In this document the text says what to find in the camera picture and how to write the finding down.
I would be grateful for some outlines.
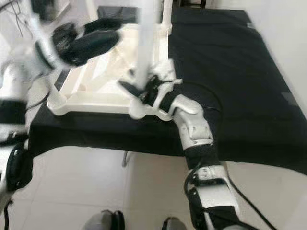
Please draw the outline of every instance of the white pole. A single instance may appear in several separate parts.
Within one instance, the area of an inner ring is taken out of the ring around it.
[[[139,90],[145,88],[148,81],[148,71],[152,65],[160,4],[160,0],[140,0],[139,46],[135,79],[135,86]]]
[[[168,28],[171,26],[173,0],[164,0],[162,24]]]

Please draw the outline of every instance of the black cable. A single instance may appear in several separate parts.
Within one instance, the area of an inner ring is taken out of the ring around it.
[[[9,2],[3,4],[2,6],[0,6],[0,12],[1,12],[2,10],[4,10],[6,7],[8,7],[11,3],[15,2],[15,1],[17,1],[17,0],[9,1]]]
[[[18,10],[19,10],[18,13],[16,12],[15,7],[14,7],[12,1],[10,1],[10,4],[11,4],[11,7],[12,7],[12,9],[14,11],[15,17],[16,17],[16,24],[17,24],[17,27],[19,29],[20,35],[21,35],[21,37],[24,37],[23,32],[21,31],[21,28],[20,28],[20,25],[19,25],[19,17],[18,17],[18,15],[21,13],[19,4],[18,4]]]
[[[12,203],[13,202],[10,200],[4,208],[4,230],[9,230],[10,217],[9,217],[8,207]]]
[[[183,189],[184,189],[184,193],[185,193],[186,197],[188,198],[189,203],[191,205],[193,205],[195,208],[197,208],[197,209],[199,209],[199,210],[201,210],[203,212],[206,212],[206,213],[208,213],[208,214],[210,214],[212,216],[215,216],[215,217],[217,217],[219,219],[227,220],[227,221],[232,222],[234,224],[237,224],[239,226],[245,227],[245,228],[247,228],[249,230],[258,230],[257,228],[255,228],[255,227],[253,227],[253,226],[251,226],[251,225],[249,225],[247,223],[244,223],[244,222],[242,222],[240,220],[234,220],[234,219],[230,219],[230,218],[227,218],[227,217],[220,216],[220,215],[212,212],[211,210],[209,210],[207,208],[204,208],[202,206],[199,206],[198,204],[192,202],[192,200],[189,197],[188,184],[189,184],[190,180],[192,179],[194,173],[200,168],[200,166],[201,166],[201,162],[198,163],[198,165],[189,173],[189,175],[187,176],[187,178],[186,178],[186,180],[184,182]]]
[[[207,107],[207,108],[215,109],[216,111],[218,111],[218,112],[220,112],[221,114],[223,114],[223,111],[224,111],[223,103],[222,103],[220,97],[219,97],[212,89],[210,89],[210,88],[209,88],[208,86],[206,86],[206,85],[199,84],[199,83],[192,82],[192,81],[188,81],[188,80],[183,80],[183,83],[184,83],[184,84],[190,84],[190,85],[199,86],[199,87],[203,88],[205,91],[208,91],[209,93],[211,93],[211,94],[215,97],[215,99],[217,100],[217,103],[219,104],[220,109],[216,109],[216,108],[213,108],[213,107]]]
[[[9,11],[8,9],[5,9],[5,11],[6,11],[7,13],[12,14],[12,15],[15,16],[15,14],[14,14],[13,12]],[[30,33],[31,39],[33,39],[33,33],[32,33],[32,31],[30,30],[29,26],[27,25],[27,22],[23,22],[19,17],[18,17],[18,20],[19,20],[19,22],[27,29],[27,31]]]
[[[41,103],[43,103],[45,100],[47,100],[47,98],[49,97],[49,95],[50,95],[50,90],[47,92],[47,94],[45,95],[45,97],[44,97],[42,100],[40,100],[39,102],[37,102],[37,103],[35,103],[35,104],[33,104],[33,105],[27,107],[27,108],[26,108],[26,111],[28,111],[28,110],[30,110],[30,109],[33,109],[33,108],[35,108],[35,107],[37,107],[37,106],[39,106]]]
[[[205,109],[211,109],[211,110],[217,111],[217,112],[220,113],[221,115],[222,115],[222,113],[223,113],[221,110],[219,110],[219,109],[217,109],[217,108],[214,108],[214,107],[205,106],[205,105],[203,105],[202,107],[205,108]]]
[[[228,176],[230,184],[233,186],[233,188],[236,190],[236,192],[257,212],[257,214],[261,217],[261,219],[272,229],[277,230],[269,221],[265,218],[265,216],[259,211],[259,209],[238,189],[238,187],[235,185],[235,183],[230,179]]]

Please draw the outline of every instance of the black cloth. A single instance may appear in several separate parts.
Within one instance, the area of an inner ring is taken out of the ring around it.
[[[282,166],[307,174],[307,122],[244,11],[174,8],[169,57],[181,89],[205,111],[221,160]],[[223,104],[222,109],[210,88]],[[65,146],[91,146],[182,156],[177,127],[154,116],[70,112],[44,104],[30,128],[33,155]]]

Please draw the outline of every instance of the metal table leg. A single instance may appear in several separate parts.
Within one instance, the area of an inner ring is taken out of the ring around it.
[[[121,163],[121,166],[123,168],[125,168],[127,166],[127,163],[128,163],[127,155],[128,155],[128,151],[124,151],[123,162]]]
[[[181,7],[184,5],[184,0],[178,0],[178,6]]]
[[[207,0],[201,0],[201,8],[206,8]]]

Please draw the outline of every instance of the black strap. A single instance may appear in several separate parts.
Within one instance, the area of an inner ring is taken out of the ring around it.
[[[0,123],[25,124],[26,102],[0,100]]]
[[[33,157],[24,149],[24,143],[17,144],[8,159],[6,182],[9,192],[25,187],[32,179]]]
[[[168,92],[165,97],[162,99],[159,107],[163,111],[167,112],[169,111],[174,99],[181,94],[181,90],[178,88],[177,85],[174,85],[174,89],[170,92]]]
[[[201,206],[201,199],[197,193],[196,188],[189,190],[189,198],[189,208],[194,228],[197,230],[207,230],[204,212],[193,205],[197,204],[198,206]]]
[[[233,206],[215,206],[209,207],[208,210],[214,214],[218,214],[228,219],[233,219],[239,221],[238,216],[236,215],[235,208]],[[211,222],[216,229],[224,229],[228,226],[233,226],[234,223],[225,219],[217,218],[216,216],[209,214]]]
[[[199,162],[202,166],[220,165],[215,145],[197,145],[184,150],[189,169],[194,169]]]

